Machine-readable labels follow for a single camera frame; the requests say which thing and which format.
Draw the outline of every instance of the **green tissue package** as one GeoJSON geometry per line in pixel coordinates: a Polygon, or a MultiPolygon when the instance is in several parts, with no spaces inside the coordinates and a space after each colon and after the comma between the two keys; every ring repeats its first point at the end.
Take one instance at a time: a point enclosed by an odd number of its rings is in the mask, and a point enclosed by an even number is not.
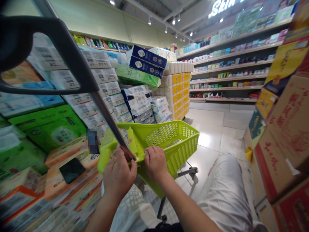
{"type": "Polygon", "coordinates": [[[46,153],[86,133],[86,127],[69,105],[9,119],[46,153]]]}
{"type": "Polygon", "coordinates": [[[161,84],[159,77],[122,65],[118,65],[117,76],[123,84],[147,84],[152,91],[156,90],[161,84]]]}
{"type": "Polygon", "coordinates": [[[47,172],[47,155],[25,137],[14,126],[0,129],[0,181],[28,167],[42,175],[47,172]]]}

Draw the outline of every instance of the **wall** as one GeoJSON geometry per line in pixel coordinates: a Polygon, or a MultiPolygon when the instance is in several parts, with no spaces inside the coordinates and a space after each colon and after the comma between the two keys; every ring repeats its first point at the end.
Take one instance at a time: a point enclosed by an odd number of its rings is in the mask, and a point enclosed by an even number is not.
{"type": "MultiPolygon", "coordinates": [[[[50,0],[69,30],[149,47],[185,45],[175,36],[100,0],[50,0]]],[[[11,0],[4,15],[39,16],[31,0],[11,0]]]]}

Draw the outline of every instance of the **metal pole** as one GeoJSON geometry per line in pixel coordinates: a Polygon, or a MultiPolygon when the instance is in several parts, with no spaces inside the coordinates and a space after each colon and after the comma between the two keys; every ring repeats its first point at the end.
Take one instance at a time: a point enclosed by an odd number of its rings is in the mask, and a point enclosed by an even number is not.
{"type": "MultiPolygon", "coordinates": [[[[55,9],[53,8],[52,4],[49,0],[32,0],[33,4],[36,6],[38,11],[43,17],[52,17],[52,18],[59,18],[55,9]]],[[[90,93],[93,102],[98,107],[100,113],[103,115],[107,125],[109,126],[110,130],[114,134],[116,140],[118,141],[119,145],[123,149],[125,155],[127,156],[128,160],[136,160],[135,155],[130,151],[129,147],[127,146],[124,138],[122,137],[120,130],[115,123],[112,115],[110,114],[108,107],[106,106],[105,102],[103,101],[102,96],[99,92],[91,92],[90,93]]]]}

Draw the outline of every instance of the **hand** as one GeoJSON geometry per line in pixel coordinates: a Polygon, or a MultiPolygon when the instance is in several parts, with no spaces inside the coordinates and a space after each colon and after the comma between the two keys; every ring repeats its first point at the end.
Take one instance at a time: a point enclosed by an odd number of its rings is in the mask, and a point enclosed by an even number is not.
{"type": "Polygon", "coordinates": [[[123,150],[118,146],[103,173],[104,196],[119,203],[132,187],[137,174],[137,163],[131,160],[131,170],[123,150]]]}
{"type": "Polygon", "coordinates": [[[166,157],[162,148],[155,145],[145,149],[145,164],[148,175],[158,181],[168,175],[166,157]]]}

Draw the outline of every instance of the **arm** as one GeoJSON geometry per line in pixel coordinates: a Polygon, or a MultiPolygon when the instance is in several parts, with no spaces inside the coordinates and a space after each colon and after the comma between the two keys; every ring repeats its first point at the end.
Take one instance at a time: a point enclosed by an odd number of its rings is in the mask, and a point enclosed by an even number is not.
{"type": "Polygon", "coordinates": [[[137,173],[137,164],[131,160],[131,170],[123,150],[116,149],[116,157],[110,159],[103,173],[104,194],[86,228],[86,232],[108,232],[117,208],[132,187],[137,173]]]}
{"type": "Polygon", "coordinates": [[[158,183],[172,204],[183,230],[221,231],[168,173],[163,149],[152,146],[145,151],[147,172],[149,176],[158,183]]]}

